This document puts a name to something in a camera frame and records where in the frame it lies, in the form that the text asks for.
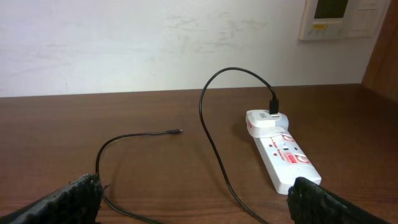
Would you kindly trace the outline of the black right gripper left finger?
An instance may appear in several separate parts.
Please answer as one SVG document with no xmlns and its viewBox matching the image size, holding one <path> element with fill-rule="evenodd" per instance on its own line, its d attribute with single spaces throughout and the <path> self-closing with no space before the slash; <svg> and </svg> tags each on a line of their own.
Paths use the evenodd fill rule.
<svg viewBox="0 0 398 224">
<path fill-rule="evenodd" d="M 51 194 L 1 217 L 1 224 L 59 224 L 96 222 L 103 187 L 96 174 L 85 174 Z"/>
</svg>

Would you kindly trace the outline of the white power strip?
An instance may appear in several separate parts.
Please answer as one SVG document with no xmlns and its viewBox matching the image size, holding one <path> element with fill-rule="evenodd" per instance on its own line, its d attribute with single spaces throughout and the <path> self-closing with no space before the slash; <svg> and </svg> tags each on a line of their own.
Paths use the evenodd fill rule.
<svg viewBox="0 0 398 224">
<path fill-rule="evenodd" d="M 320 174 L 289 132 L 256 138 L 254 142 L 278 194 L 287 195 L 298 177 L 321 183 Z"/>
</svg>

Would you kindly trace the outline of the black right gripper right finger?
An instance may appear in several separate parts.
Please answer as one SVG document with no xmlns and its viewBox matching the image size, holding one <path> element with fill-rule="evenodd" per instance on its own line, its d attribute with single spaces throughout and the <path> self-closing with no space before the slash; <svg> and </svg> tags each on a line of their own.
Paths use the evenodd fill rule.
<svg viewBox="0 0 398 224">
<path fill-rule="evenodd" d="M 287 204 L 296 224 L 389 224 L 304 177 L 288 189 Z"/>
</svg>

